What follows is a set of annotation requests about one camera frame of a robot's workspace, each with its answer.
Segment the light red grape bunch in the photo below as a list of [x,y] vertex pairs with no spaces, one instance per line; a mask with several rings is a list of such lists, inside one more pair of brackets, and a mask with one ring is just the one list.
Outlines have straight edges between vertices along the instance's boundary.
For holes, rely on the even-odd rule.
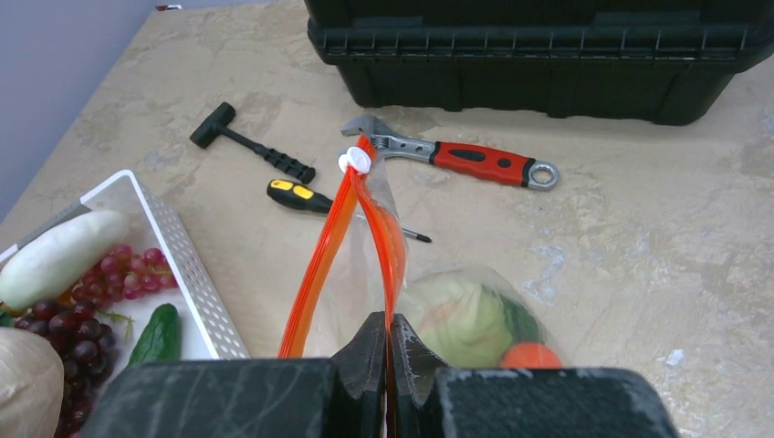
[[123,300],[136,300],[177,288],[177,281],[162,250],[150,247],[135,252],[128,244],[110,250],[69,288],[72,303],[90,301],[98,308]]

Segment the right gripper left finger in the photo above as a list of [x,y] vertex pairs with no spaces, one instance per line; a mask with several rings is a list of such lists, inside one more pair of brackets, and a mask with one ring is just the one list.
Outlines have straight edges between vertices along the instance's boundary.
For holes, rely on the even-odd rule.
[[110,383],[84,437],[379,437],[384,315],[330,358],[145,363]]

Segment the purple grape bunch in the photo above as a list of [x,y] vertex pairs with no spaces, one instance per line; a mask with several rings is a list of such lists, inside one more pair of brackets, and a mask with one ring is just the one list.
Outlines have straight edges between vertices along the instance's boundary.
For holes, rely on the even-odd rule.
[[56,437],[75,437],[96,403],[97,389],[111,375],[116,338],[112,328],[97,320],[91,301],[63,305],[39,300],[13,326],[45,338],[64,368],[64,390]]

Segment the green cabbage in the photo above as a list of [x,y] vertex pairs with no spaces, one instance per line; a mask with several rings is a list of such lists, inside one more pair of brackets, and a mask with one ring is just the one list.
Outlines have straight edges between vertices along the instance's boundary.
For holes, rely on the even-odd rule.
[[522,296],[492,272],[424,276],[405,289],[397,311],[428,349],[457,368],[494,368],[513,345],[546,340]]

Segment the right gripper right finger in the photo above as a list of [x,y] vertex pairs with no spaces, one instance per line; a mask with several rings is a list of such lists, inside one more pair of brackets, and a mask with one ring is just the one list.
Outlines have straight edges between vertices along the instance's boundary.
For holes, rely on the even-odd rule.
[[454,369],[391,326],[398,437],[676,437],[653,386],[615,368]]

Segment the clear zip top bag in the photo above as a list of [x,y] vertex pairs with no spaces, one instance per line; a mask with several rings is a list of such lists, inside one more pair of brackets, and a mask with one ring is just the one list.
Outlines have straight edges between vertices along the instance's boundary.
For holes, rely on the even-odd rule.
[[298,359],[312,352],[309,334],[315,323],[329,321],[340,343],[328,358],[347,345],[373,312],[384,315],[384,414],[379,437],[392,432],[391,326],[397,303],[405,289],[424,276],[458,269],[494,270],[482,266],[440,269],[415,280],[406,276],[406,240],[394,210],[390,187],[382,175],[382,162],[365,136],[341,154],[342,180],[317,242],[295,302],[288,316],[278,356]]

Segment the white plastic basket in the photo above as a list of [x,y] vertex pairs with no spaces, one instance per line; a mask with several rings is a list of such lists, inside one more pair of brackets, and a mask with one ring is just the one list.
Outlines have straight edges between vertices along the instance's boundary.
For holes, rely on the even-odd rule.
[[150,314],[160,304],[174,304],[183,327],[183,358],[186,360],[247,359],[249,352],[198,255],[177,211],[152,193],[130,170],[112,174],[82,194],[32,233],[1,253],[5,264],[19,249],[46,232],[86,211],[114,210],[131,218],[126,242],[136,250],[160,248],[169,262],[178,288],[144,299],[122,301],[115,306],[134,318],[134,332],[126,342],[133,347]]

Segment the orange carrot green top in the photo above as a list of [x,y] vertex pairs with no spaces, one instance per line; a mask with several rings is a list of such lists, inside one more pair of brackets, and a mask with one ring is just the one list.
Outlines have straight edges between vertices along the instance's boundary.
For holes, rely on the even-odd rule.
[[559,356],[539,342],[519,342],[511,346],[500,361],[501,368],[560,369]]

